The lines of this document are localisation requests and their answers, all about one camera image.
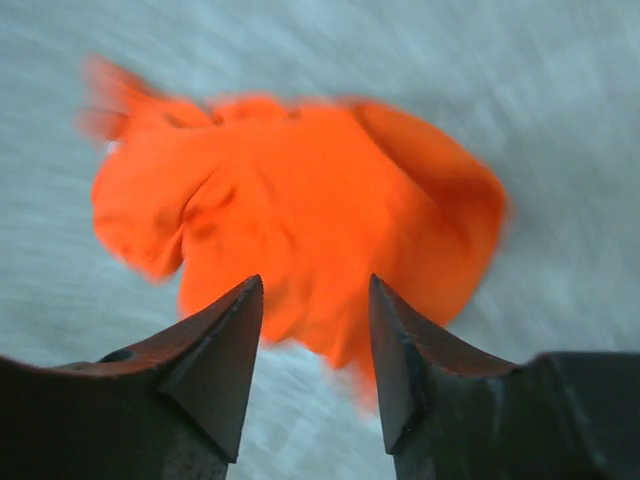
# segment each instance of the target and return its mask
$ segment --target black robotic claw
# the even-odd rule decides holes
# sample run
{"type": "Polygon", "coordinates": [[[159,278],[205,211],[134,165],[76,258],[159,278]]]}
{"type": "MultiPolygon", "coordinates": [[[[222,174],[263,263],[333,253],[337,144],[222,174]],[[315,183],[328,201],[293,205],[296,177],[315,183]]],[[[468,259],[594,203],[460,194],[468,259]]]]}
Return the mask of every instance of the black robotic claw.
{"type": "Polygon", "coordinates": [[[640,478],[640,355],[548,353],[525,365],[428,321],[379,278],[371,343],[397,478],[640,478]]]}
{"type": "Polygon", "coordinates": [[[262,323],[253,277],[97,363],[0,358],[0,478],[225,478],[238,455],[262,323]]]}

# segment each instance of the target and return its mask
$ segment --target crumpled orange fabric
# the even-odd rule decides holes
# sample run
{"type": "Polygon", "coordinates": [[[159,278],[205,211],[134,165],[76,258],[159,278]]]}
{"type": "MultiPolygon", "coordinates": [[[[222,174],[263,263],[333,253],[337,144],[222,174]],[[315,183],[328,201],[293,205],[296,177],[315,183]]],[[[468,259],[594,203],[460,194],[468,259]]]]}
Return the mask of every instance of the crumpled orange fabric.
{"type": "Polygon", "coordinates": [[[82,127],[115,141],[93,191],[104,247],[159,281],[184,267],[181,315],[259,273],[262,336],[300,342],[375,386],[378,274],[445,325],[469,300],[507,211],[500,181],[454,140],[371,99],[197,105],[93,58],[82,127]]]}

